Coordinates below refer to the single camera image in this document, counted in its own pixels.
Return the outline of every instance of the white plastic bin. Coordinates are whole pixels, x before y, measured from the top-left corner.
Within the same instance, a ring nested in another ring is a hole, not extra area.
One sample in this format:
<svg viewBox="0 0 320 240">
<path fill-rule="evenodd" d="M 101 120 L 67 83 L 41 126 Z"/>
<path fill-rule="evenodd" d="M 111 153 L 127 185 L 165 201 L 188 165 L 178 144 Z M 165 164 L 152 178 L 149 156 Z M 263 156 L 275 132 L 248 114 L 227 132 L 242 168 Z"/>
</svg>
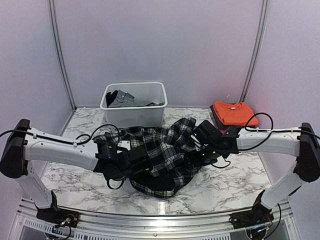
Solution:
<svg viewBox="0 0 320 240">
<path fill-rule="evenodd" d="M 107 108 L 106 95 L 115 90 L 130 93 L 135 100 L 148 100 L 154 103 L 164 104 L 161 106 L 139 107 L 110 107 Z M 114 124 L 118 128 L 135 126 L 159 127 L 162 125 L 165 107 L 168 105 L 165 86 L 161 82 L 134 82 L 114 83 L 106 87 L 100 108 L 108 124 Z"/>
</svg>

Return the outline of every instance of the clothing in bin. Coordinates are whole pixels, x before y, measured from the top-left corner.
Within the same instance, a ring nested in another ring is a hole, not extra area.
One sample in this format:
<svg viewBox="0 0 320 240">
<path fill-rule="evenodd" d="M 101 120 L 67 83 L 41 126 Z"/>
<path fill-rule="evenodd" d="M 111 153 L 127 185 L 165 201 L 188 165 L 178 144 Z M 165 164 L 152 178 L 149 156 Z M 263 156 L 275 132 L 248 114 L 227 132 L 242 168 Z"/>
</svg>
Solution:
<svg viewBox="0 0 320 240">
<path fill-rule="evenodd" d="M 121 90 L 116 90 L 113 93 L 108 92 L 105 100 L 108 108 L 150 107 L 162 106 L 164 104 L 163 102 L 155 103 L 146 99 L 135 99 L 130 93 Z"/>
</svg>

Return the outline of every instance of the flannel shirt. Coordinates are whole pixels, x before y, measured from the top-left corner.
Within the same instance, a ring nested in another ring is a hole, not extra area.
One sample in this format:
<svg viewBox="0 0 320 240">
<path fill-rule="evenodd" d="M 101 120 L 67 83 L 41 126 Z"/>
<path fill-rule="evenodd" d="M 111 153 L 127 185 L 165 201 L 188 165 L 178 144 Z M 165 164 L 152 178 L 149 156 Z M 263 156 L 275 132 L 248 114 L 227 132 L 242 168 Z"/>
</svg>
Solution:
<svg viewBox="0 0 320 240">
<path fill-rule="evenodd" d="M 184 161 L 184 154 L 196 149 L 190 137 L 195 127 L 194 118 L 184 117 L 171 127 L 136 126 L 120 129 L 119 139 L 130 141 L 131 149 L 145 146 L 152 164 L 149 174 L 152 177 L 161 177 L 170 172 L 175 187 L 172 190 L 152 190 L 133 179 L 130 179 L 131 185 L 146 195 L 169 198 L 188 184 L 200 169 L 200 167 L 195 167 L 188 170 L 181 164 Z M 118 135 L 116 132 L 106 132 L 104 135 L 96 136 L 93 140 L 97 139 L 116 144 Z"/>
</svg>

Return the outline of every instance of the black cable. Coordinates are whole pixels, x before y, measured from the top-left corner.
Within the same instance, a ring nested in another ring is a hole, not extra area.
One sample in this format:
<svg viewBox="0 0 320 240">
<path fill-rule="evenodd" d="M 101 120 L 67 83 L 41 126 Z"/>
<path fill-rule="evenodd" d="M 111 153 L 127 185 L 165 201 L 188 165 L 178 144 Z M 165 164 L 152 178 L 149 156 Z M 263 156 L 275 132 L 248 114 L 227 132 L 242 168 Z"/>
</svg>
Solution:
<svg viewBox="0 0 320 240">
<path fill-rule="evenodd" d="M 270 217 L 268 217 L 268 220 L 269 220 L 269 222 L 270 222 L 270 225 L 268 226 L 269 229 L 270 229 L 270 228 L 273 226 L 274 222 L 270 219 Z"/>
<path fill-rule="evenodd" d="M 265 112 L 257 112 L 256 114 L 254 114 L 252 117 L 250 117 L 250 119 L 246 122 L 245 126 L 244 126 L 244 129 L 247 130 L 248 132 L 256 132 L 257 130 L 254 130 L 254 129 L 248 129 L 248 124 L 250 123 L 250 121 L 255 117 L 255 116 L 258 116 L 258 115 L 266 115 L 270 121 L 271 121 L 271 132 L 268 134 L 268 136 L 263 139 L 261 142 L 259 142 L 257 145 L 254 145 L 252 147 L 249 147 L 249 148 L 245 148 L 245 149 L 239 149 L 238 151 L 250 151 L 252 149 L 255 149 L 257 147 L 259 147 L 260 145 L 264 144 L 270 137 L 271 137 L 271 134 L 273 133 L 272 130 L 274 129 L 274 120 L 272 119 L 272 117 L 268 114 L 268 113 L 265 113 Z"/>
<path fill-rule="evenodd" d="M 51 236 L 47 236 L 47 234 L 45 233 L 45 232 L 43 232 L 44 233 L 44 235 L 47 237 L 47 238 L 50 238 L 50 239 L 55 239 L 55 240 L 68 240 L 69 238 L 70 238 L 70 236 L 71 236 L 71 233 L 72 233 L 72 229 L 71 229 L 71 226 L 66 222 L 65 223 L 65 225 L 66 226 L 68 226 L 69 227 L 69 234 L 65 237 L 65 238 L 61 238 L 61 236 L 55 236 L 55 235 L 51 235 Z"/>
<path fill-rule="evenodd" d="M 269 238 L 269 237 L 277 230 L 277 228 L 278 228 L 279 225 L 280 225 L 281 217 L 282 217 L 282 211 L 281 211 L 281 207 L 280 207 L 280 204 L 279 204 L 279 203 L 278 203 L 278 207 L 279 207 L 279 211 L 280 211 L 279 221 L 278 221 L 277 225 L 275 226 L 275 228 L 273 229 L 273 231 L 272 231 L 268 236 L 266 236 L 264 239 Z"/>
<path fill-rule="evenodd" d="M 121 188 L 123 186 L 123 184 L 125 183 L 125 180 L 122 179 L 120 185 L 117 188 L 113 188 L 110 186 L 110 179 L 108 179 L 106 181 L 106 185 L 108 186 L 108 188 L 110 188 L 111 190 L 118 190 L 119 188 Z"/>
<path fill-rule="evenodd" d="M 79 139 L 79 138 L 81 138 L 81 137 L 88 137 L 88 138 L 90 138 L 90 135 L 84 133 L 84 134 L 81 134 L 81 135 L 77 136 L 75 139 L 77 140 L 77 139 Z"/>
<path fill-rule="evenodd" d="M 113 124 L 104 124 L 104 125 L 101 125 L 101 126 L 97 127 L 97 128 L 93 131 L 93 133 L 92 133 L 91 135 L 89 135 L 89 134 L 81 134 L 81 135 L 79 135 L 79 136 L 76 138 L 76 140 L 77 140 L 78 138 L 84 137 L 84 136 L 88 137 L 88 139 L 86 139 L 86 140 L 84 140 L 84 141 L 81 141 L 81 142 L 77 142 L 77 144 L 83 145 L 83 144 L 88 143 L 88 142 L 92 139 L 93 135 L 94 135 L 100 128 L 106 127 L 106 126 L 112 126 L 112 127 L 114 127 L 114 128 L 116 129 L 117 134 L 118 134 L 118 140 L 117 140 L 117 144 L 118 144 L 119 141 L 120 141 L 120 131 L 119 131 L 119 128 L 117 128 L 117 127 L 116 127 L 115 125 L 113 125 Z M 1 133 L 1 134 L 0 134 L 0 138 L 1 138 L 3 135 L 9 134 L 9 133 L 13 133 L 13 132 L 14 132 L 14 133 L 28 134 L 28 135 L 30 135 L 30 136 L 33 136 L 33 135 L 34 135 L 32 132 L 29 132 L 29 131 L 12 129 L 12 130 L 4 131 L 3 133 Z M 74 144 L 74 143 L 71 142 L 71 141 L 60 140 L 60 139 L 57 139 L 57 138 L 53 138 L 53 137 L 49 137 L 49 136 L 43 136 L 43 135 L 39 135 L 39 134 L 37 134 L 36 137 L 37 137 L 37 138 L 40 138 L 40 139 L 46 139 L 46 140 L 54 141 L 54 142 L 61 143 L 61 144 L 68 144 L 68 145 L 73 145 L 73 144 Z"/>
<path fill-rule="evenodd" d="M 311 135 L 313 137 L 316 137 L 317 139 L 320 140 L 320 136 L 312 133 L 312 132 L 309 132 L 309 131 L 304 131 L 304 130 L 293 130 L 294 133 L 304 133 L 304 134 L 308 134 L 308 135 Z"/>
<path fill-rule="evenodd" d="M 227 161 L 225 158 L 223 158 L 223 159 L 224 159 L 224 161 L 225 161 L 226 163 L 228 163 L 228 165 L 226 165 L 226 166 L 216 166 L 216 165 L 213 165 L 213 164 L 211 163 L 211 166 L 213 166 L 213 167 L 215 167 L 215 168 L 217 168 L 217 169 L 225 169 L 225 168 L 229 167 L 230 164 L 231 164 L 231 161 Z"/>
<path fill-rule="evenodd" d="M 93 131 L 93 133 L 91 134 L 90 139 L 92 139 L 92 137 L 94 136 L 94 134 L 95 134 L 100 128 L 108 127 L 108 126 L 114 127 L 114 128 L 116 129 L 117 133 L 118 133 L 118 141 L 117 141 L 117 143 L 116 143 L 116 145 L 117 145 L 117 144 L 120 142 L 120 131 L 119 131 L 119 128 L 117 128 L 117 126 L 115 126 L 115 125 L 113 125 L 113 124 L 103 124 L 103 125 L 97 127 L 97 128 Z"/>
</svg>

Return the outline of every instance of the black mounting bracket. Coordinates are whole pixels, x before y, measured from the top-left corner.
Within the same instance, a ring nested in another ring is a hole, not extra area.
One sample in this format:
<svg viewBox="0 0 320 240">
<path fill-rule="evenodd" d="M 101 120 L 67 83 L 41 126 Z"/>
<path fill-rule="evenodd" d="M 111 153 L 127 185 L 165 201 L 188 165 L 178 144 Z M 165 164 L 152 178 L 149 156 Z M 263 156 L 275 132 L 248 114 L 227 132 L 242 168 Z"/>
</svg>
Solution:
<svg viewBox="0 0 320 240">
<path fill-rule="evenodd" d="M 80 213 L 74 210 L 63 209 L 57 206 L 57 197 L 53 191 L 51 191 L 52 195 L 52 203 L 49 208 L 38 208 L 36 214 L 36 218 L 40 220 L 44 220 L 46 222 L 60 224 L 67 218 L 71 218 L 70 227 L 76 228 L 79 222 Z"/>
<path fill-rule="evenodd" d="M 230 215 L 229 222 L 234 229 L 247 228 L 255 225 L 268 223 L 275 219 L 271 209 L 267 209 L 261 204 L 263 190 L 256 198 L 251 210 L 235 212 Z"/>
<path fill-rule="evenodd" d="M 30 121 L 21 119 L 14 130 L 28 131 Z M 28 161 L 23 159 L 26 133 L 14 131 L 8 137 L 0 160 L 0 172 L 8 178 L 18 179 L 28 175 Z"/>
<path fill-rule="evenodd" d="M 318 139 L 306 133 L 314 134 L 310 123 L 303 122 L 301 130 L 305 132 L 299 137 L 300 152 L 293 172 L 303 181 L 311 183 L 320 178 L 320 146 Z"/>
</svg>

